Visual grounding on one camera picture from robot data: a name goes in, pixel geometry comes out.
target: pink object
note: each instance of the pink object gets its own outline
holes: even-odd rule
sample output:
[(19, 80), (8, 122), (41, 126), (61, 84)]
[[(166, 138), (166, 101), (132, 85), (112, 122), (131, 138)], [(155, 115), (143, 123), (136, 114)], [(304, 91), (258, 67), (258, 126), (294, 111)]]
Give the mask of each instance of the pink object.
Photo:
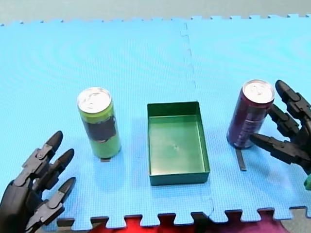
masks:
[(289, 233), (279, 221), (273, 220), (272, 212), (261, 212), (259, 222), (241, 222), (237, 213), (229, 213), (229, 222), (212, 224), (206, 233)]

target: aluminum can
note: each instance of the aluminum can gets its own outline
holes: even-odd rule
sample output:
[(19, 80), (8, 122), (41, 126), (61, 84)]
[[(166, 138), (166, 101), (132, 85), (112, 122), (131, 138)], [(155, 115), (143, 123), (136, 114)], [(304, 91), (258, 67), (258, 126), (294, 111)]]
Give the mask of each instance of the aluminum can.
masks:
[(241, 149), (252, 146), (249, 135), (260, 130), (274, 98), (273, 87), (265, 81), (251, 80), (242, 86), (227, 131), (232, 146)]
[(93, 153), (103, 159), (116, 155), (121, 143), (109, 92), (101, 87), (88, 88), (79, 94), (77, 103)]

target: blue foam mat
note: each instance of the blue foam mat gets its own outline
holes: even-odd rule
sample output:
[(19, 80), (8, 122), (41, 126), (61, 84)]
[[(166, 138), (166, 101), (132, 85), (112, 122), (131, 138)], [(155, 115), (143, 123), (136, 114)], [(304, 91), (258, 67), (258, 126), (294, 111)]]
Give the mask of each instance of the blue foam mat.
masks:
[[(176, 213), (176, 224), (191, 224), (191, 212), (210, 215), (209, 183), (151, 187), (148, 177), (147, 103), (194, 100), (184, 28), (181, 20), (1, 28), (0, 196), (32, 150), (62, 130), (60, 153), (71, 147), (76, 153), (52, 192), (76, 176), (60, 216), (75, 218), (74, 230), (90, 229), (97, 216), (118, 228), (126, 215), (142, 215), (146, 226), (158, 225), (158, 214)], [(90, 86), (105, 87), (114, 99), (122, 152), (109, 163), (92, 155), (76, 106)], [(48, 229), (55, 228), (54, 222)]]
[[(307, 99), (311, 56), (310, 18), (232, 20), (173, 19), (102, 23), (19, 23), (0, 28), (0, 91), (3, 122), (0, 196), (32, 150), (61, 129), (60, 153), (75, 158), (59, 184), (77, 177), (61, 218), (74, 230), (91, 228), (90, 218), (107, 216), (107, 226), (123, 227), (124, 216), (142, 215), (141, 224), (159, 224), (157, 215), (175, 213), (175, 224), (191, 224), (191, 212), (226, 221), (226, 210), (242, 210), (242, 220), (260, 219), (274, 208), (276, 219), (289, 208), (309, 207), (306, 175), (257, 148), (244, 153), (240, 172), (225, 140), (241, 84), (252, 78), (283, 79)], [(114, 99), (122, 152), (109, 163), (91, 153), (76, 107), (90, 86), (108, 89)], [(147, 161), (150, 102), (198, 100), (207, 138), (211, 174), (206, 184), (151, 187)], [(282, 106), (279, 98), (276, 103)], [(262, 133), (281, 138), (265, 121)], [(54, 222), (48, 230), (54, 230)]]
[[(206, 106), (202, 114), (214, 206), (210, 218), (215, 222), (227, 221), (228, 210), (242, 210), (242, 221), (260, 220), (257, 210), (265, 208), (275, 210), (275, 219), (287, 219), (292, 217), (290, 207), (311, 205), (300, 167), (253, 147), (243, 153), (247, 172), (240, 172), (235, 151), (225, 138), (241, 84), (247, 80), (275, 83), (282, 79), (311, 100), (311, 33), (306, 31), (310, 23), (308, 17), (193, 18), (187, 23), (196, 97)], [(286, 110), (279, 96), (275, 103)], [(285, 139), (269, 117), (261, 133)], [(311, 217), (310, 208), (307, 214)]]

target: green tray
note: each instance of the green tray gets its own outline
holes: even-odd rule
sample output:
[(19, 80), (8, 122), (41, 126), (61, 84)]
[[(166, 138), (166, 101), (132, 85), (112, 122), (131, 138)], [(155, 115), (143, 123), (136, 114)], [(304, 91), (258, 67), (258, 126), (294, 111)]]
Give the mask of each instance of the green tray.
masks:
[(209, 174), (198, 102), (148, 104), (151, 185), (204, 183)]

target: can lid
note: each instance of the can lid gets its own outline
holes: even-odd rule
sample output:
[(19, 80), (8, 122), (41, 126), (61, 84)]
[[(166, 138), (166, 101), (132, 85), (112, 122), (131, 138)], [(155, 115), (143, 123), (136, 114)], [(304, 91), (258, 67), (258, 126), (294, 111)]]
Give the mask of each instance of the can lid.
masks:
[(243, 85), (244, 95), (254, 103), (270, 103), (275, 92), (271, 84), (262, 80), (251, 80)]
[(111, 103), (109, 92), (101, 87), (91, 87), (82, 91), (78, 98), (78, 107), (85, 113), (99, 113)]

